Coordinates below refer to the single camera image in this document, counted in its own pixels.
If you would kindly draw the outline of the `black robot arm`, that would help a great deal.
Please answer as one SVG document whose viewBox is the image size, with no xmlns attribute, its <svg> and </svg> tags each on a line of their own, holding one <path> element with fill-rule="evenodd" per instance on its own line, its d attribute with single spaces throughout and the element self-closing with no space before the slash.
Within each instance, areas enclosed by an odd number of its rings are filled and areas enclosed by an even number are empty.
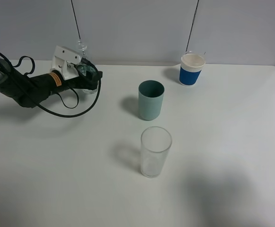
<svg viewBox="0 0 275 227">
<path fill-rule="evenodd" d="M 24 58 L 22 56 L 13 65 L 0 53 L 0 93 L 25 108 L 34 108 L 48 97 L 66 90 L 95 93 L 103 75 L 88 59 L 66 47 L 56 46 L 51 69 L 46 74 L 31 76 L 35 71 L 34 61 L 31 71 L 21 74 L 17 67 Z"/>
</svg>

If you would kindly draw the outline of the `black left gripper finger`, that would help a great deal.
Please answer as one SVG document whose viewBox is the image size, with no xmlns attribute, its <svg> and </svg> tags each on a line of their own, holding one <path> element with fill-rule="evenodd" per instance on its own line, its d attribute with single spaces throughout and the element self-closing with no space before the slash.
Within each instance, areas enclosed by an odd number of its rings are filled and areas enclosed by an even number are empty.
<svg viewBox="0 0 275 227">
<path fill-rule="evenodd" d="M 86 71 L 86 74 L 82 75 L 84 80 L 83 88 L 86 90 L 97 90 L 99 86 L 99 82 L 102 79 L 103 72 L 102 71 Z"/>
</svg>

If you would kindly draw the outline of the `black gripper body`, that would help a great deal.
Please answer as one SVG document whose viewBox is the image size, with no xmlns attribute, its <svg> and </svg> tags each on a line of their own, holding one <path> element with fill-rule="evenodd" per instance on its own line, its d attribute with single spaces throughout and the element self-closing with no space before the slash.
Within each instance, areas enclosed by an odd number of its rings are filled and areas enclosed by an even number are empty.
<svg viewBox="0 0 275 227">
<path fill-rule="evenodd" d="M 62 74 L 53 70 L 48 73 L 49 75 L 49 90 L 50 94 L 57 94 L 68 89 L 86 89 L 87 83 L 80 77 L 65 80 Z"/>
</svg>

